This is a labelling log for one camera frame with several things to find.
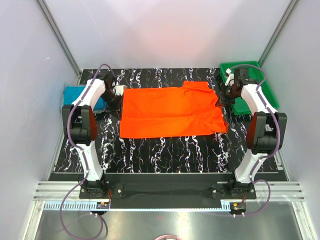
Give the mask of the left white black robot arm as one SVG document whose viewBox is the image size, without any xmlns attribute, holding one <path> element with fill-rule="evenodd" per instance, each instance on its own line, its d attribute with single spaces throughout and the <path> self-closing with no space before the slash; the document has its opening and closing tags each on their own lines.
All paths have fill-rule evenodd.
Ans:
<svg viewBox="0 0 320 240">
<path fill-rule="evenodd" d="M 121 119 L 124 90 L 124 86 L 116 85 L 112 72 L 103 79 L 93 76 L 80 95 L 71 104 L 62 107 L 64 135 L 77 151 L 83 168 L 83 180 L 78 184 L 83 193 L 94 198 L 103 198 L 109 193 L 96 151 L 98 125 L 94 108 L 98 100 L 103 99 L 106 109 Z"/>
</svg>

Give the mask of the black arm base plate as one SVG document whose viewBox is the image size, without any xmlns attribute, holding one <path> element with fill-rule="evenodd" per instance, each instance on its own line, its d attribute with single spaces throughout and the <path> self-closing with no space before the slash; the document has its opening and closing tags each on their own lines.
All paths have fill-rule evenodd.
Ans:
<svg viewBox="0 0 320 240">
<path fill-rule="evenodd" d="M 84 183 L 81 199 L 131 196 L 196 196 L 214 200 L 255 200 L 252 183 L 236 182 L 233 173 L 105 173 L 102 183 Z"/>
</svg>

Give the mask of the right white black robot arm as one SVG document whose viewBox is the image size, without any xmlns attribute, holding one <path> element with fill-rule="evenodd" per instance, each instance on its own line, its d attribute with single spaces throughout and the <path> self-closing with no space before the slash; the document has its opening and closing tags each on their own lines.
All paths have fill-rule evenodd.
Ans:
<svg viewBox="0 0 320 240">
<path fill-rule="evenodd" d="M 247 151 L 240 165 L 233 171 L 222 195 L 232 199 L 242 198 L 255 192 L 255 175 L 264 161 L 281 149 L 288 117 L 269 103 L 262 91 L 262 81 L 249 76 L 249 64 L 239 64 L 225 71 L 226 82 L 220 88 L 217 107 L 235 104 L 243 99 L 252 113 L 247 130 Z"/>
</svg>

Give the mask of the orange t shirt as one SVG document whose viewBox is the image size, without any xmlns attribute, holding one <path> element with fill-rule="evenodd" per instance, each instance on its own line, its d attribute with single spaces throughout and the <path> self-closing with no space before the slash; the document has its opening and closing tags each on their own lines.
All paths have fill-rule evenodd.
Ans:
<svg viewBox="0 0 320 240">
<path fill-rule="evenodd" d="M 123 139 L 206 136 L 228 132 L 218 96 L 206 81 L 181 87 L 124 91 L 119 136 Z"/>
</svg>

